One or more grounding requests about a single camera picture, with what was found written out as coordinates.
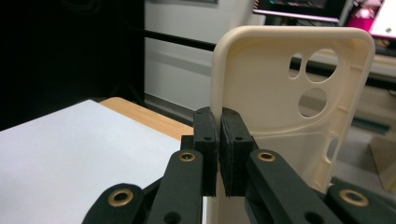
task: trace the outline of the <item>black bar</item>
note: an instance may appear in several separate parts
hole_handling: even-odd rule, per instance
[[[204,159],[195,150],[180,150],[169,160],[147,224],[202,221]]]
[[[290,68],[300,70],[301,60],[295,59],[290,62]],[[335,66],[323,63],[310,63],[306,66],[306,72],[319,76],[330,77]],[[396,78],[386,77],[370,73],[367,77],[367,86],[377,87],[384,90],[396,91]]]
[[[93,204],[83,224],[139,224],[146,214],[143,190],[135,185],[118,184],[105,190]]]
[[[344,223],[396,223],[396,213],[369,190],[340,182],[329,187],[325,202]]]
[[[253,137],[239,113],[223,108],[219,163],[227,196],[245,196],[248,182],[246,162],[254,146]]]
[[[130,27],[129,30],[134,33],[143,35],[144,37],[147,37],[147,38],[162,40],[165,42],[183,45],[183,46],[187,46],[187,47],[191,47],[191,48],[195,48],[195,49],[204,49],[204,50],[213,51],[213,50],[215,50],[215,47],[216,47],[216,44],[213,44],[213,43],[194,40],[194,39],[188,39],[188,38],[180,37],[180,36],[176,36],[176,35],[166,35],[166,34],[161,34],[161,33],[157,33],[157,32],[136,29],[134,27]]]
[[[194,112],[193,121],[193,149],[204,156],[204,195],[215,197],[219,155],[215,120],[210,108],[204,107]]]
[[[342,223],[274,151],[252,151],[247,173],[274,223]]]

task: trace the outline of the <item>white surface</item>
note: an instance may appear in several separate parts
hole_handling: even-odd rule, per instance
[[[86,101],[0,132],[0,223],[81,223],[107,188],[144,188],[179,142]]]
[[[216,44],[230,29],[262,25],[254,1],[148,0],[145,29]],[[146,38],[145,93],[191,110],[209,106],[212,52]]]

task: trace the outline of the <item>black 3d-printed part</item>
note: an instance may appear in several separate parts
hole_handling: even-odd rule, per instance
[[[257,190],[274,223],[342,223],[286,161],[270,150],[254,150],[247,162],[249,185]]]
[[[172,155],[147,224],[201,223],[203,165],[202,154],[195,150],[180,150]]]
[[[118,184],[105,190],[83,220],[83,224],[137,224],[143,223],[144,195],[135,185]]]
[[[219,163],[227,196],[245,196],[248,175],[246,162],[255,146],[241,116],[223,108],[221,116]]]
[[[204,156],[204,195],[216,196],[219,136],[209,107],[193,114],[194,135],[183,135],[180,149],[194,149]]]
[[[344,223],[396,223],[396,213],[372,192],[348,183],[329,187],[325,202]]]

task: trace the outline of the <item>screw hole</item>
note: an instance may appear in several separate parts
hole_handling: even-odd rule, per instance
[[[165,217],[163,218],[163,221],[166,224],[177,224],[180,222],[180,220],[181,220],[181,217],[176,212],[170,212],[170,213],[166,214]]]
[[[323,218],[320,215],[313,213],[313,212],[305,213],[305,219],[309,223],[312,223],[312,224],[323,224],[324,223]]]
[[[190,153],[190,152],[184,152],[184,153],[181,153],[181,154],[178,156],[178,158],[179,158],[181,161],[193,161],[193,160],[195,160],[195,155],[192,154],[192,153]]]
[[[262,161],[274,161],[275,160],[275,156],[268,152],[261,152],[261,153],[257,154],[257,157]]]

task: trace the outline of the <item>white paper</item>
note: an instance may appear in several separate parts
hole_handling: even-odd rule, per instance
[[[93,101],[0,132],[0,223],[81,223],[106,189],[157,180],[180,142]]]

